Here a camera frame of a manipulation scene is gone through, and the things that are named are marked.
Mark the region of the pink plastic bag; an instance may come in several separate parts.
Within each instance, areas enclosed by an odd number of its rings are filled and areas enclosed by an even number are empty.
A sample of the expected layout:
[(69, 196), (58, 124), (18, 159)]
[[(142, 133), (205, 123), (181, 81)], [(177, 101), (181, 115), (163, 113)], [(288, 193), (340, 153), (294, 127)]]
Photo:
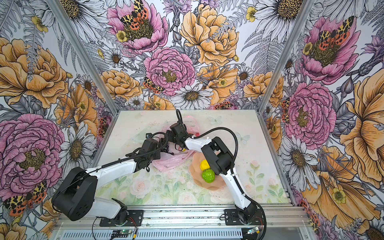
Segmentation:
[[(198, 121), (191, 115), (183, 116), (183, 122), (189, 134), (199, 136), (201, 131)], [(153, 160), (152, 165), (161, 172), (166, 172), (184, 164), (195, 152), (182, 149), (179, 145), (168, 143), (165, 152), (161, 152), (159, 160)]]

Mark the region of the yellow fake lemon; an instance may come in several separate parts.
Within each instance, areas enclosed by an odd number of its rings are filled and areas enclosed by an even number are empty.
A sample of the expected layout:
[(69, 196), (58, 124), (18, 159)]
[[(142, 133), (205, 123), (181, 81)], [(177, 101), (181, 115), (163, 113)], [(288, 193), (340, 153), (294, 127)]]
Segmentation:
[(207, 160), (203, 160), (203, 161), (200, 162), (200, 170), (201, 171), (205, 171), (205, 170), (208, 170), (210, 168), (211, 167), (210, 167), (210, 165), (209, 165)]

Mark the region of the green fake fruit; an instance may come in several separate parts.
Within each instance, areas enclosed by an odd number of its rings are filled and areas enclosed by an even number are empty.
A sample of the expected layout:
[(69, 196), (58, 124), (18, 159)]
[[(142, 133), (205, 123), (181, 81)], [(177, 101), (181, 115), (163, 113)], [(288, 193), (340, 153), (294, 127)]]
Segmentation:
[(206, 183), (212, 183), (216, 178), (215, 172), (212, 169), (208, 169), (202, 172), (202, 179)]

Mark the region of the pink scalloped bowl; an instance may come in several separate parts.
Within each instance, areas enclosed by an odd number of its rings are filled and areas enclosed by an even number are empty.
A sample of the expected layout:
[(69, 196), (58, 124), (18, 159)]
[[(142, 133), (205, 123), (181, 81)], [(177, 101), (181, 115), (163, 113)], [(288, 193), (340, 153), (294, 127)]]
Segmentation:
[(226, 185), (222, 177), (215, 174), (202, 153), (195, 153), (193, 155), (189, 172), (196, 185), (210, 191), (216, 191)]

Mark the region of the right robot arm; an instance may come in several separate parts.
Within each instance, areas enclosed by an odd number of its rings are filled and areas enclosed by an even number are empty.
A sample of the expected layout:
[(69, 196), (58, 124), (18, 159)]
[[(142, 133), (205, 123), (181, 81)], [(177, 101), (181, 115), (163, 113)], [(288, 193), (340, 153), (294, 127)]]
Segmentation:
[[(212, 139), (203, 138), (215, 131), (226, 131), (234, 137), (234, 153), (229, 150), (219, 137), (214, 137)], [(214, 173), (221, 176), (226, 183), (234, 198), (235, 207), (238, 210), (238, 218), (241, 223), (244, 225), (250, 224), (254, 215), (261, 209), (261, 207), (257, 202), (247, 196), (243, 189), (243, 185), (238, 179), (235, 169), (235, 160), (239, 150), (239, 143), (235, 133), (228, 128), (217, 127), (196, 137), (187, 133), (184, 124), (175, 123), (166, 131), (166, 136), (168, 137), (169, 142), (204, 155)]]

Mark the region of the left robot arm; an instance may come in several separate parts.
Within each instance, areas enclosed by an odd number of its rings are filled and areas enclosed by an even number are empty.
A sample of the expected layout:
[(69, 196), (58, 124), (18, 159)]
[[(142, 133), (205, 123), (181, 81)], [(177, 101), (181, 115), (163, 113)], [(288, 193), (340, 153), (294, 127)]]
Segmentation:
[(128, 207), (117, 199), (97, 198), (96, 191), (120, 177), (149, 171), (149, 165), (160, 159), (161, 150), (168, 144), (168, 137), (159, 138), (159, 135), (159, 132), (148, 134), (143, 145), (123, 159), (95, 168), (70, 170), (52, 197), (54, 209), (71, 221), (96, 217), (123, 225), (128, 220)]

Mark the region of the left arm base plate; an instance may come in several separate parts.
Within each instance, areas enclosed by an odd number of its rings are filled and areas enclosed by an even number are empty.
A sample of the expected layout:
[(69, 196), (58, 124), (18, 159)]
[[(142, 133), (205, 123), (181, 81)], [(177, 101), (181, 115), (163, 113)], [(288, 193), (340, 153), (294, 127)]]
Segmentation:
[(100, 227), (140, 227), (144, 218), (143, 210), (127, 210), (113, 219), (101, 218)]

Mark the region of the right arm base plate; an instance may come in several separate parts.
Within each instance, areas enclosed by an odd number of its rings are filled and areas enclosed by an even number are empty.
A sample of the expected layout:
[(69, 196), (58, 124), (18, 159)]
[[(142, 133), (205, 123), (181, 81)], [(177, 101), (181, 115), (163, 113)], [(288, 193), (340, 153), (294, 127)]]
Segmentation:
[(260, 209), (253, 213), (239, 209), (225, 209), (220, 220), (224, 221), (227, 226), (263, 226), (266, 223), (265, 216)]

